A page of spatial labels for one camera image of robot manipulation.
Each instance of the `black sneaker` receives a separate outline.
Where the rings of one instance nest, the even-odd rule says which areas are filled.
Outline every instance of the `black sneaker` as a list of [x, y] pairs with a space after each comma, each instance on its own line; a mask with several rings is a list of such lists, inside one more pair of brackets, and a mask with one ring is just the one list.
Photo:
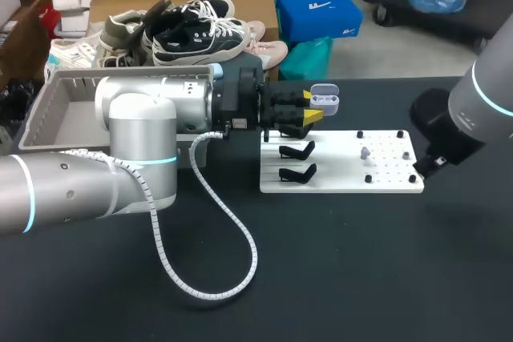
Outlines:
[[235, 5], [231, 0], [191, 0], [182, 6], [164, 12], [150, 26], [141, 38], [141, 46], [151, 54], [153, 38], [166, 31], [174, 30], [184, 23], [198, 18], [233, 18]]
[[196, 65], [235, 58], [251, 40], [245, 22], [236, 19], [197, 19], [155, 36], [156, 66]]

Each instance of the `blue plastic bag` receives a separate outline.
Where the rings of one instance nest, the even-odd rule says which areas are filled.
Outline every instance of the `blue plastic bag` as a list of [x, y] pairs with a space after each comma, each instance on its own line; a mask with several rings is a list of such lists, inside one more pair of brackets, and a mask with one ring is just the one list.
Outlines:
[[322, 80], [328, 76], [333, 40], [329, 37], [299, 43], [280, 66], [282, 80]]

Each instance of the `gray sneaker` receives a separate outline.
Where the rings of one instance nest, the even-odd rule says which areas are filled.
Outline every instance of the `gray sneaker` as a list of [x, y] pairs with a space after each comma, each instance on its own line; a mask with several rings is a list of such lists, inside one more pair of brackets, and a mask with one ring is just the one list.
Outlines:
[[110, 52], [128, 50], [129, 39], [141, 24], [146, 11], [130, 10], [116, 16], [109, 16], [100, 35], [100, 44]]

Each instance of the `white pegboard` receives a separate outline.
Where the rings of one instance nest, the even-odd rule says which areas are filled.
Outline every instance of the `white pegboard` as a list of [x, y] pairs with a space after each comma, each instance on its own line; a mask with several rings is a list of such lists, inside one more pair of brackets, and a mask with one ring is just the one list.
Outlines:
[[[414, 148], [408, 131], [398, 138], [398, 131], [310, 131], [305, 139], [293, 139], [278, 131], [271, 131], [269, 142], [261, 139], [260, 190], [267, 193], [403, 193], [419, 194], [424, 182], [413, 165], [416, 162]], [[315, 150], [306, 161], [280, 157], [279, 147], [289, 146], [304, 150], [310, 141]], [[371, 154], [361, 160], [362, 148]], [[402, 156], [410, 153], [408, 159]], [[317, 173], [306, 184], [281, 182], [280, 168], [305, 172], [317, 164]], [[365, 181], [372, 175], [372, 182]], [[411, 183], [411, 175], [416, 181]]]

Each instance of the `black hook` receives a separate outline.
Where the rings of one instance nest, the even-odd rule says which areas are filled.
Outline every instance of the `black hook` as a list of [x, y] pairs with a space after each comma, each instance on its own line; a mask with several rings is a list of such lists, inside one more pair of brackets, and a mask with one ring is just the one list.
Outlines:
[[307, 184], [316, 172], [317, 164], [315, 163], [308, 167], [308, 170], [303, 174], [297, 171], [289, 170], [288, 168], [281, 168], [280, 179], [281, 182], [296, 182], [300, 184]]
[[289, 146], [280, 146], [280, 156], [283, 158], [284, 156], [287, 158], [297, 159], [297, 160], [307, 160], [308, 157], [312, 154], [313, 149], [315, 148], [315, 142], [312, 141], [308, 143], [303, 151], [297, 150], [295, 148], [291, 148]]

